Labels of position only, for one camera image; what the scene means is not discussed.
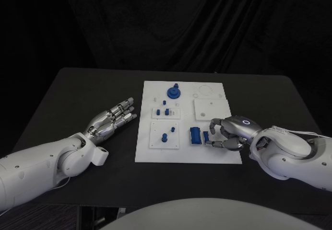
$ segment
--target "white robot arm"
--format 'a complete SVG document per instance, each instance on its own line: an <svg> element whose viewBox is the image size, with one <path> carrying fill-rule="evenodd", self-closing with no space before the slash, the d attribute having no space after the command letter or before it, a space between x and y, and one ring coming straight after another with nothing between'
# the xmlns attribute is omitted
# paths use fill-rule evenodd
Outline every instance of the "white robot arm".
<svg viewBox="0 0 332 230"><path fill-rule="evenodd" d="M238 151L244 144L250 144L250 158L257 160L270 176L279 180L296 178L316 188L332 191L332 138L276 126L263 130L243 116L212 119L212 134L215 125L221 126L221 134L228 140L207 141L207 145ZM292 132L319 137L305 140Z"/></svg>
<svg viewBox="0 0 332 230"><path fill-rule="evenodd" d="M118 127L136 117L133 98L91 120L82 133L15 152L0 159L0 211L26 203L84 172L90 163L100 166L108 152L97 147Z"/></svg>

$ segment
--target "cable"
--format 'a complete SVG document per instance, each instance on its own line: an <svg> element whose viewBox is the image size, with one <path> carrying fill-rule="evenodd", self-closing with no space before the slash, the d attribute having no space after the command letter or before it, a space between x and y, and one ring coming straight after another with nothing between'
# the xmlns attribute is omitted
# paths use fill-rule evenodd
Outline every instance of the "cable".
<svg viewBox="0 0 332 230"><path fill-rule="evenodd" d="M305 134L305 135L318 136L318 137L322 137L322 138L331 138L331 137L328 137L328 136L319 135L319 134L315 133L315 132L293 131L293 130L289 130L289 129L286 129L286 128L280 128L280 127L277 127L277 126L273 126L273 128L282 129L282 130L284 130L284 131L287 131L287 132L290 132L290 133L299 133L299 134Z"/></svg>
<svg viewBox="0 0 332 230"><path fill-rule="evenodd" d="M12 208L10 208L10 209L12 209ZM4 214L10 209L7 209L7 210L0 214L0 217L3 216L3 214Z"/></svg>
<svg viewBox="0 0 332 230"><path fill-rule="evenodd" d="M68 178L68 181L67 181L67 183L65 183L62 186L55 187L54 189L62 188L62 187L68 184L69 180L71 180L71 178Z"/></svg>

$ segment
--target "black table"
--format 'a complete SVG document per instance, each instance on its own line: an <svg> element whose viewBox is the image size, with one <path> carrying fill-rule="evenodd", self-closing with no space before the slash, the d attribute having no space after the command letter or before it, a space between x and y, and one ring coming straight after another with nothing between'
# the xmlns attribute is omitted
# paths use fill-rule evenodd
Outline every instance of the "black table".
<svg viewBox="0 0 332 230"><path fill-rule="evenodd" d="M233 115L263 128L277 125L319 133L286 76L231 75L65 68L59 71L15 151L56 141L85 129L91 118L129 97L140 115L143 82L221 82ZM101 144L110 151L103 166L90 165L68 185L35 199L43 204L146 207L156 203L217 197L246 201L286 213L332 213L332 193L305 182L280 181L241 151L243 164L134 163L139 117Z"/></svg>

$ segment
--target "black backdrop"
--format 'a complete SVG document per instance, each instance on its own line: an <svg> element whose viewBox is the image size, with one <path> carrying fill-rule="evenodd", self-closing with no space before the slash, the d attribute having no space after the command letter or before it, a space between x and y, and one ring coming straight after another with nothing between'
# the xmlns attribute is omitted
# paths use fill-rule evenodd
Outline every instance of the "black backdrop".
<svg viewBox="0 0 332 230"><path fill-rule="evenodd" d="M329 0L13 0L3 10L3 151L62 67L286 75L332 136Z"/></svg>

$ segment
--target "blue cylinder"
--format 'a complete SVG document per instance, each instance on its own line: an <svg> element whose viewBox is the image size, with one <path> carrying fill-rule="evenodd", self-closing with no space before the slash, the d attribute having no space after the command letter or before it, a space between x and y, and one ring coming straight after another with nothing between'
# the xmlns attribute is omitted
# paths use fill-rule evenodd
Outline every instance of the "blue cylinder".
<svg viewBox="0 0 332 230"><path fill-rule="evenodd" d="M179 90L179 85L175 84L175 86L168 89L168 97L170 99L176 99L176 98L179 98L181 94L182 94L182 92Z"/></svg>
<svg viewBox="0 0 332 230"><path fill-rule="evenodd" d="M166 133L163 134L162 141L163 141L163 142L168 141L168 134L166 134Z"/></svg>

